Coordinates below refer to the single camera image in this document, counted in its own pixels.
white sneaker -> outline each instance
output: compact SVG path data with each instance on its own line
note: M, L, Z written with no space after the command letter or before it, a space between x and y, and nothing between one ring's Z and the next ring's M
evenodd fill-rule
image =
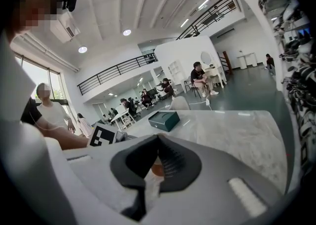
M212 92L209 93L209 95L216 95L216 94L219 94L219 92L212 91Z

ceiling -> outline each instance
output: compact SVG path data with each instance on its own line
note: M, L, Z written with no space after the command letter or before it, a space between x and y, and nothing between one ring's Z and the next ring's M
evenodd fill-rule
M205 0L77 0L71 13L80 33L71 41L62 43L50 31L49 21L44 21L31 33L61 58L80 67L90 59L130 43L177 37L190 24L180 25L187 19L194 21L205 9L193 17L189 14ZM209 0L208 6L218 0ZM122 32L131 29L125 37ZM84 54L78 53L81 45L88 47Z
M158 75L161 73L162 68L158 67L155 69L155 73ZM153 76L150 72L145 72L142 74L139 74L138 76L135 76L133 78L127 79L124 82L117 84L115 86L112 86L110 89L98 94L97 96L93 97L92 100L110 100L114 98L114 96L109 95L109 93L113 93L114 95L119 95L137 87L137 84L140 83L140 86L142 84L148 83L149 81L153 80Z

man in white shirt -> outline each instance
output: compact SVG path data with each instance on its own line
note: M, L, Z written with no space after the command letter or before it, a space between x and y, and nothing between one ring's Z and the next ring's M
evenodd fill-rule
M36 89L36 94L42 102L42 104L38 106L38 110L41 115L48 122L56 126L64 127L74 133L76 129L69 115L67 115L63 107L58 102L52 102L50 100L49 86L44 83L39 84Z

round mirror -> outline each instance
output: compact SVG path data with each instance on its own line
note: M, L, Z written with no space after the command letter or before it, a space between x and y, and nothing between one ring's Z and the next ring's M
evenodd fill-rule
M211 56L207 52L202 52L201 60L206 65L210 65L212 63Z

metal railing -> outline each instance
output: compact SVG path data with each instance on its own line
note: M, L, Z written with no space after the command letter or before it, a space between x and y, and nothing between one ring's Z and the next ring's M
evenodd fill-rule
M112 78L157 61L157 57L154 53L132 58L99 72L98 74L86 79L84 82L77 85L77 87L79 87L80 92L83 95L92 90L94 87L101 85L111 80Z
M177 40L182 38L196 37L201 31L214 22L223 19L226 14L236 9L233 0L219 0L188 26Z

